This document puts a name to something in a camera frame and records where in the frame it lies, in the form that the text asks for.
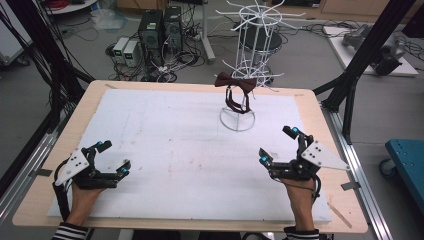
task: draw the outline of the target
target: white board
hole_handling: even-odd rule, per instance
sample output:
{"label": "white board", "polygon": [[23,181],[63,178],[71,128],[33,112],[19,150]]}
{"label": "white board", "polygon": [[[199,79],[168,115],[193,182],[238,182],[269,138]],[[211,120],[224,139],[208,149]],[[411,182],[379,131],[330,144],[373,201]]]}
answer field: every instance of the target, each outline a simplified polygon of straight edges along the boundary
{"label": "white board", "polygon": [[[337,27],[324,27],[324,31],[327,34],[338,35],[338,37],[328,38],[333,47],[333,50],[336,52],[337,57],[343,65],[343,68],[349,65],[350,61],[352,61],[353,56],[356,54],[355,49],[352,46],[343,46],[343,36],[345,33],[349,33],[350,30],[347,28],[337,28]],[[413,77],[418,75],[418,72],[409,64],[405,58],[400,58],[399,62],[402,63],[399,67],[397,67],[393,72],[389,74],[389,76],[409,76]],[[377,75],[374,69],[368,66],[364,74],[373,74]]]}
{"label": "white board", "polygon": [[[282,132],[284,125],[303,129],[295,99],[251,96],[256,121],[245,132],[220,122],[224,100],[224,92],[108,90],[79,147],[111,140],[97,169],[113,172],[124,159],[132,168],[118,188],[101,194],[91,216],[293,221],[284,186],[269,178],[258,152],[278,162],[295,157],[297,141]],[[331,221],[324,192],[313,214],[316,222]],[[60,216],[55,201],[48,215]]]}

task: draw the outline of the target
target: floor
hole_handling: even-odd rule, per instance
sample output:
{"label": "floor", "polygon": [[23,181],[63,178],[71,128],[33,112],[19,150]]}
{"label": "floor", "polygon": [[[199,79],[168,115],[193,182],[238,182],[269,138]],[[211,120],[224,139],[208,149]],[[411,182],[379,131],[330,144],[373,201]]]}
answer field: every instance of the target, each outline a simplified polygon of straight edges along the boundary
{"label": "floor", "polygon": [[[234,35],[228,30],[233,26],[214,10],[232,11],[224,0],[210,1],[209,35]],[[200,21],[201,8],[194,19]],[[61,29],[71,29],[74,34],[64,41],[75,58],[96,79],[110,79],[114,74],[113,64],[105,54],[106,48],[120,36],[131,36],[138,28],[139,17],[121,16],[124,26],[119,30],[95,30],[93,23],[82,23],[90,18],[88,10],[58,16]],[[319,21],[289,20],[297,27],[322,23]],[[338,77],[342,65],[334,54],[328,39],[316,34],[294,31],[286,32],[288,42],[271,57],[269,66],[284,72],[272,83],[272,87],[314,89]],[[176,83],[212,84],[214,74],[230,71],[222,60],[235,62],[236,40],[234,38],[210,37],[216,61],[199,67],[189,67],[176,72]],[[423,40],[411,39],[424,45]],[[414,67],[424,69],[424,62],[406,54],[405,59]],[[379,172],[381,160],[389,157],[384,143],[392,138],[423,139],[424,135],[424,73],[416,77],[377,77],[363,75],[357,86],[352,120],[352,142],[372,187],[379,207],[384,215],[393,239],[424,239],[422,223],[424,216],[413,201],[401,178],[384,179]],[[38,74],[34,64],[21,66],[13,63],[0,71],[0,176],[4,174],[35,129],[49,112],[49,88]],[[328,92],[318,97],[324,100]],[[340,106],[343,116],[344,105]],[[14,209],[19,205],[18,198]],[[2,239],[49,239],[54,228],[17,227],[11,222],[14,209],[8,213],[0,226]],[[183,239],[197,239],[197,232],[183,232]],[[92,239],[117,239],[118,230],[99,229]],[[376,239],[372,229],[364,234],[336,234],[336,239]]]}

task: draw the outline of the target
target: wire stand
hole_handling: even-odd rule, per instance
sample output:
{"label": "wire stand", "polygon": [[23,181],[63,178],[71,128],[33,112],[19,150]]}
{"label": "wire stand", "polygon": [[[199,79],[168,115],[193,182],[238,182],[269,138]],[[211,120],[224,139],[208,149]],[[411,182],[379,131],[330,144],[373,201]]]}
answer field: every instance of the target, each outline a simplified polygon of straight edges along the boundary
{"label": "wire stand", "polygon": [[[243,96],[243,102],[241,105],[245,107],[246,97]],[[236,113],[228,107],[221,109],[219,114],[221,123],[228,129],[235,132],[247,131],[255,125],[256,117],[253,111],[249,111],[245,114]]]}
{"label": "wire stand", "polygon": [[267,66],[269,56],[276,53],[282,45],[281,37],[275,32],[278,23],[284,24],[290,28],[296,27],[284,23],[282,16],[302,16],[303,14],[282,14],[276,10],[284,1],[273,7],[266,4],[260,5],[255,0],[256,5],[242,6],[227,3],[232,6],[240,7],[239,12],[220,12],[224,15],[239,15],[240,25],[231,29],[239,31],[239,46],[237,48],[235,67],[226,63],[224,64],[233,70],[232,77],[235,79],[257,78],[258,87],[267,87],[266,84],[274,79],[274,77],[282,76],[281,74],[273,74]]}

